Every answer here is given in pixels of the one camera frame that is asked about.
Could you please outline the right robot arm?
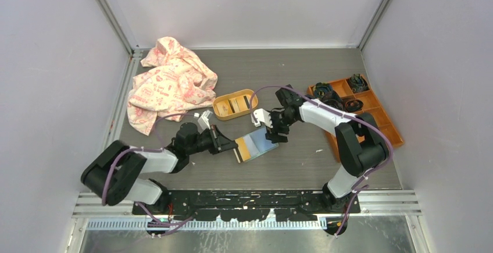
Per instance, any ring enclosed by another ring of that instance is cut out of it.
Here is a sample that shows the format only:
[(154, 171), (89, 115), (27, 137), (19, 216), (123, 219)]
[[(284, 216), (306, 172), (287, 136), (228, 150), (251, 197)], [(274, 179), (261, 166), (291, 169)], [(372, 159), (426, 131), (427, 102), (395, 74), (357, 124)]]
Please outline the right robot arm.
[(330, 107), (322, 101), (302, 95), (290, 85), (276, 91), (280, 108), (255, 110), (252, 122), (266, 126), (266, 139), (287, 142), (290, 127), (296, 122), (315, 125), (336, 138), (341, 167), (323, 186), (324, 208), (332, 213), (344, 207), (346, 197), (373, 171), (392, 159), (389, 139), (379, 130), (369, 113), (356, 115)]

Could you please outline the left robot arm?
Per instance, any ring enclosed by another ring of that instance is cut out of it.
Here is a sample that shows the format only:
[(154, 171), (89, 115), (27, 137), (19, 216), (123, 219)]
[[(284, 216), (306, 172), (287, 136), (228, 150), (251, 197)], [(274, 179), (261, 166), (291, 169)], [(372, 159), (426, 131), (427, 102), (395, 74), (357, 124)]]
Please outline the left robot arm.
[(169, 191), (156, 180), (142, 179), (142, 174), (175, 174), (189, 164), (193, 154), (208, 151), (216, 155), (237, 148), (237, 143), (215, 125), (199, 131), (196, 124), (184, 123), (163, 148), (145, 149), (121, 140), (112, 142), (82, 172), (80, 180), (101, 198), (102, 205), (114, 206), (129, 200), (161, 214), (171, 203)]

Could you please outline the green card holder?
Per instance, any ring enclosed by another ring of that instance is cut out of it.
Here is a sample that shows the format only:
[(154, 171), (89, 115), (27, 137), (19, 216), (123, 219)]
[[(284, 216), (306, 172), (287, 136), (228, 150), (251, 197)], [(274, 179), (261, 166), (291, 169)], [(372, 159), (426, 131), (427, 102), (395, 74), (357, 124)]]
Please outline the green card holder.
[(253, 160), (269, 151), (272, 151), (278, 147), (278, 144), (273, 144), (269, 140), (266, 139), (265, 134), (267, 133), (267, 130), (265, 127), (258, 128), (255, 131), (252, 131), (244, 136), (250, 136), (253, 143), (255, 144), (255, 152), (254, 156), (252, 157)]

